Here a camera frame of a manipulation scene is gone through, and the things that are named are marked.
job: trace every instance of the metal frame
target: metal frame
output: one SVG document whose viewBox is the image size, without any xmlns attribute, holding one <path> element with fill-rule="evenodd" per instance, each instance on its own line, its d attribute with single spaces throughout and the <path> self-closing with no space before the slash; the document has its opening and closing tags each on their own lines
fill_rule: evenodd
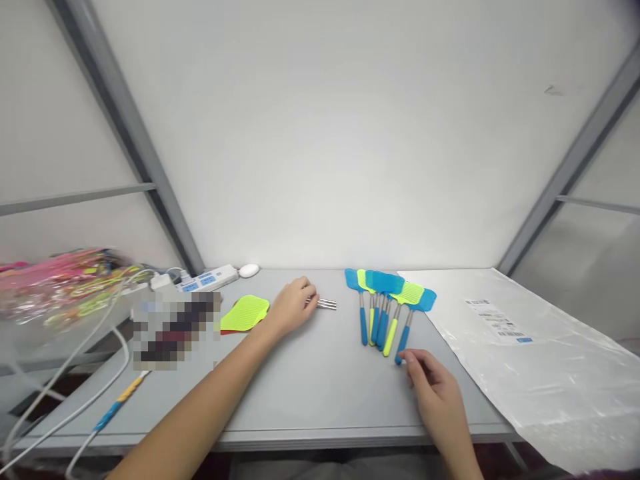
<svg viewBox="0 0 640 480">
<path fill-rule="evenodd" d="M 47 4 L 138 181 L 153 185 L 140 191 L 145 193 L 182 265 L 192 275 L 202 273 L 205 266 L 200 252 L 91 2 L 47 0 Z M 69 195 L 66 202 L 56 205 L 95 198 L 104 197 L 92 197 L 90 193 Z M 36 205 L 54 206 L 51 199 L 47 201 Z M 27 207 L 24 205 L 19 211 L 27 211 Z"/>
<path fill-rule="evenodd" d="M 154 190 L 154 188 L 155 185 L 152 183 L 138 183 L 136 185 L 130 185 L 128 187 L 117 187 L 103 190 L 71 193 L 68 195 L 56 195 L 53 197 L 44 197 L 13 203 L 4 203 L 0 205 L 0 217 L 4 217 L 5 215 L 13 215 L 14 213 L 24 213 L 28 211 L 42 210 L 45 208 L 60 207 L 62 205 L 71 205 L 72 203 L 80 203 L 89 200 L 117 197 L 118 195 L 126 195 L 128 193 L 144 192 Z"/>
<path fill-rule="evenodd" d="M 640 90 L 640 42 L 625 60 L 582 131 L 570 146 L 558 170 L 538 198 L 498 265 L 500 272 L 507 276 L 513 274 L 532 244 L 564 203 L 580 203 L 589 207 L 635 213 L 635 211 L 629 211 L 637 210 L 632 207 L 581 201 L 573 199 L 569 194 L 633 101 L 638 90 Z"/>
<path fill-rule="evenodd" d="M 559 202 L 574 203 L 576 205 L 584 205 L 585 207 L 594 207 L 594 208 L 600 208 L 603 210 L 611 210 L 611 211 L 618 211 L 622 213 L 630 213 L 632 215 L 640 215 L 640 208 L 630 207 L 628 205 L 618 205 L 617 203 L 606 203 L 606 202 L 599 202 L 594 200 L 579 199 L 575 197 L 568 197 L 566 195 L 558 195 L 555 199 L 556 201 L 559 201 Z"/>
</svg>

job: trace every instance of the white cable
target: white cable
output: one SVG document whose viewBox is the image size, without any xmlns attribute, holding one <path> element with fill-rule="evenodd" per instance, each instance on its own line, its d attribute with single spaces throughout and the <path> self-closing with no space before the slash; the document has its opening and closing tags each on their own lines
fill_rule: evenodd
<svg viewBox="0 0 640 480">
<path fill-rule="evenodd" d="M 109 306 L 108 306 L 107 311 L 105 312 L 104 316 L 100 319 L 100 321 L 93 328 L 93 330 L 91 330 L 90 334 L 80 343 L 80 345 L 78 345 L 76 347 L 76 349 L 72 352 L 71 356 L 69 358 L 67 358 L 67 360 L 62 364 L 62 366 L 60 366 L 60 368 L 55 373 L 53 378 L 49 381 L 49 383 L 45 386 L 45 388 L 40 392 L 40 394 L 32 402 L 32 404 L 29 406 L 29 408 L 22 414 L 22 416 L 20 417 L 18 422 L 13 426 L 13 428 L 9 432 L 9 435 L 7 436 L 7 439 L 5 440 L 5 444 L 3 446 L 2 462 L 5 464 L 5 466 L 2 468 L 2 470 L 0 470 L 0 475 L 2 475 L 2 473 L 6 472 L 8 478 L 10 478 L 11 480 L 17 480 L 17 477 L 14 474 L 14 472 L 11 470 L 11 467 L 18 460 L 20 460 L 20 458 L 24 457 L 24 455 L 26 455 L 26 453 L 28 453 L 30 450 L 32 450 L 33 448 L 38 446 L 40 443 L 42 443 L 44 440 L 46 440 L 46 438 L 50 437 L 52 434 L 54 434 L 56 431 L 58 431 L 60 428 L 62 428 L 64 425 L 66 425 L 69 421 L 71 421 L 73 418 L 75 418 L 75 416 L 79 415 L 82 411 L 84 411 L 100 395 L 102 395 L 104 393 L 104 391 L 109 386 L 111 386 L 111 384 L 120 376 L 120 374 L 122 374 L 122 372 L 126 368 L 126 364 L 124 364 L 124 366 L 118 371 L 116 376 L 114 376 L 114 378 L 112 378 L 110 380 L 110 382 L 98 392 L 98 394 L 94 395 L 94 397 L 90 398 L 90 400 L 86 404 L 82 405 L 82 407 L 80 407 L 78 410 L 76 410 L 76 412 L 72 413 L 69 417 L 67 417 L 66 419 L 62 420 L 62 422 L 60 422 L 58 425 L 56 425 L 54 428 L 52 428 L 49 432 L 47 432 L 42 437 L 40 437 L 38 440 L 36 440 L 36 442 L 34 442 L 34 444 L 32 444 L 28 449 L 26 449 L 20 455 L 18 455 L 14 460 L 11 460 L 11 450 L 13 449 L 13 439 L 16 436 L 16 433 L 18 432 L 18 430 L 20 430 L 20 426 L 22 426 L 22 424 L 24 423 L 26 418 L 31 414 L 31 412 L 33 412 L 33 410 L 36 408 L 36 406 L 38 406 L 38 404 L 40 403 L 40 400 L 42 400 L 42 398 L 44 398 L 44 396 L 47 394 L 47 392 L 49 390 L 51 390 L 51 387 L 58 380 L 58 378 L 60 378 L 60 376 L 62 376 L 62 374 L 65 372 L 67 366 L 71 363 L 71 360 L 73 360 L 73 358 L 78 354 L 78 352 L 80 352 L 80 350 L 82 350 L 82 348 L 87 344 L 87 342 L 92 338 L 92 336 L 94 336 L 96 334 L 96 332 L 98 332 L 98 330 L 100 330 L 100 327 L 102 327 L 102 324 L 107 320 L 108 316 L 111 314 L 111 311 L 113 310 L 113 307 L 115 306 L 115 304 L 117 303 L 118 299 L 120 298 L 120 295 L 122 294 L 122 290 L 123 290 L 124 286 L 126 284 L 128 284 L 129 282 L 131 282 L 138 275 L 141 275 L 142 273 L 148 272 L 148 271 L 149 272 L 153 272 L 155 275 L 158 275 L 158 273 L 155 270 L 145 269 L 145 270 L 140 270 L 135 275 L 133 275 L 133 276 L 131 276 L 129 278 L 123 279 L 122 282 L 120 282 L 120 286 L 118 286 L 118 290 L 116 290 L 114 293 L 112 293 L 111 296 L 109 297 L 109 302 L 108 302 Z M 125 349 L 125 356 L 126 356 L 127 362 L 128 362 L 129 361 L 129 349 L 128 348 Z"/>
<path fill-rule="evenodd" d="M 30 388 L 32 388 L 32 389 L 34 389 L 34 390 L 36 390 L 36 391 L 42 391 L 42 390 L 44 390 L 44 389 L 45 389 L 42 385 L 40 385 L 40 384 L 37 382 L 37 380 L 36 380 L 36 379 L 34 379 L 34 378 L 32 378 L 32 377 L 28 376 L 27 372 L 25 372 L 24 370 L 22 370 L 22 368 L 20 368 L 20 365 L 18 364 L 18 362 L 16 362 L 15 360 L 10 360 L 10 361 L 8 361 L 8 362 L 7 362 L 7 365 L 9 366 L 9 368 L 10 368 L 11 370 L 13 370 L 13 372 L 14 372 L 18 377 L 22 378 L 22 381 L 23 381 L 23 382 L 24 382 L 28 387 L 30 387 Z M 64 395 L 62 395 L 62 394 L 60 394 L 60 393 L 58 393 L 58 392 L 56 392 L 56 391 L 54 391 L 54 390 L 48 390 L 48 391 L 47 391 L 47 395 L 48 395 L 48 396 L 50 396 L 50 397 L 51 397 L 51 398 L 53 398 L 53 399 L 58 400 L 58 401 L 64 401 L 64 400 L 66 400 L 66 399 L 67 399 Z"/>
<path fill-rule="evenodd" d="M 111 329 L 111 331 L 115 334 L 116 337 L 118 337 L 118 339 L 120 340 L 120 342 L 123 345 L 123 349 L 125 351 L 125 361 L 123 362 L 122 366 L 120 366 L 120 369 L 118 370 L 118 372 L 116 372 L 116 374 L 114 376 L 112 376 L 112 378 L 106 383 L 104 384 L 104 386 L 98 390 L 98 392 L 92 396 L 89 400 L 87 400 L 82 406 L 80 406 L 80 408 L 78 408 L 76 411 L 74 411 L 72 414 L 70 414 L 67 418 L 65 418 L 64 420 L 62 420 L 60 423 L 58 423 L 54 428 L 52 428 L 51 430 L 49 430 L 48 432 L 46 432 L 44 435 L 42 435 L 40 438 L 38 438 L 38 440 L 36 440 L 35 442 L 33 442 L 28 448 L 26 448 L 26 450 L 24 450 L 23 452 L 20 453 L 20 455 L 18 455 L 16 458 L 14 458 L 12 461 L 8 462 L 4 468 L 2 468 L 2 470 L 0 470 L 0 475 L 2 475 L 4 472 L 6 472 L 8 469 L 10 469 L 14 464 L 16 464 L 16 462 L 18 462 L 18 460 L 20 460 L 22 457 L 24 457 L 26 454 L 28 454 L 31 450 L 33 450 L 34 448 L 36 448 L 38 445 L 40 445 L 42 442 L 44 442 L 44 440 L 48 439 L 50 436 L 52 436 L 55 432 L 57 432 L 58 430 L 60 430 L 62 427 L 64 427 L 66 424 L 68 424 L 71 420 L 73 420 L 74 418 L 76 418 L 78 415 L 80 415 L 82 412 L 84 412 L 84 410 L 86 410 L 87 408 L 89 408 L 89 406 L 95 402 L 96 400 L 98 400 L 98 398 L 104 393 L 106 392 L 106 390 L 113 385 L 113 382 L 115 382 L 116 380 L 118 380 L 118 377 L 120 377 L 120 375 L 122 375 L 122 372 L 124 372 L 124 370 L 127 368 L 128 364 L 129 364 L 129 359 L 131 358 L 131 354 L 129 352 L 129 346 L 127 345 L 127 342 L 125 341 L 124 337 L 122 336 L 122 334 L 118 331 L 117 328 L 113 327 Z"/>
<path fill-rule="evenodd" d="M 113 332 L 115 333 L 116 337 L 118 337 L 118 340 L 120 340 L 120 343 L 122 343 L 122 348 L 124 348 L 125 352 L 129 352 L 129 347 L 127 346 L 127 342 L 125 340 L 125 338 L 122 336 L 122 334 L 118 331 L 118 329 L 114 329 Z M 129 363 L 129 359 L 127 359 L 127 361 L 125 362 L 124 366 L 123 366 L 123 371 L 124 368 L 126 368 L 127 364 Z M 116 378 L 118 378 L 120 376 L 120 373 L 118 373 L 118 375 L 113 379 L 115 380 Z M 80 458 L 80 456 L 82 455 L 82 452 L 84 452 L 84 450 L 89 446 L 89 444 L 92 442 L 92 440 L 95 438 L 95 436 L 98 434 L 98 430 L 94 430 L 92 431 L 89 436 L 87 437 L 87 439 L 85 440 L 85 442 L 82 444 L 82 446 L 78 449 L 78 451 L 75 453 L 75 455 L 73 456 L 73 458 L 71 459 L 71 462 L 69 464 L 69 466 L 67 467 L 67 470 L 65 472 L 65 478 L 67 480 L 75 480 L 74 476 L 71 474 L 71 471 L 73 470 L 73 468 L 75 467 L 76 462 L 78 462 L 78 459 Z"/>
<path fill-rule="evenodd" d="M 180 273 L 182 273 L 184 268 L 182 268 L 182 267 L 171 267 L 170 269 L 167 269 L 167 271 L 165 273 L 168 274 L 171 270 L 180 270 Z"/>
<path fill-rule="evenodd" d="M 69 464 L 69 466 L 67 467 L 67 470 L 65 471 L 65 478 L 67 480 L 76 480 L 76 478 L 71 474 L 71 470 L 73 470 L 76 462 L 78 461 L 78 458 L 80 458 L 80 455 L 82 455 L 82 452 L 84 452 L 85 448 L 89 446 L 89 444 L 92 442 L 92 440 L 95 438 L 97 434 L 98 434 L 97 430 L 92 431 L 91 434 L 85 440 L 85 442 L 82 444 L 82 447 L 78 449 L 78 451 L 75 453 L 75 455 L 71 459 L 71 463 Z"/>
</svg>

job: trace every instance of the blurred object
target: blurred object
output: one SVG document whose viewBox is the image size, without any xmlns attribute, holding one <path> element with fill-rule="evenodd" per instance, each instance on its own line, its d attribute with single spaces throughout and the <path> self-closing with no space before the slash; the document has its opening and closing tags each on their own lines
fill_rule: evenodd
<svg viewBox="0 0 640 480">
<path fill-rule="evenodd" d="M 28 265 L 29 264 L 27 262 L 7 263 L 6 265 L 0 265 L 0 273 L 6 272 L 6 271 L 10 271 L 10 270 L 24 268 L 24 267 L 26 267 Z"/>
<path fill-rule="evenodd" d="M 1 318 L 66 329 L 104 308 L 120 281 L 141 269 L 113 250 L 86 249 L 6 271 L 0 275 Z M 144 283 L 149 276 L 141 275 L 136 282 Z"/>
</svg>

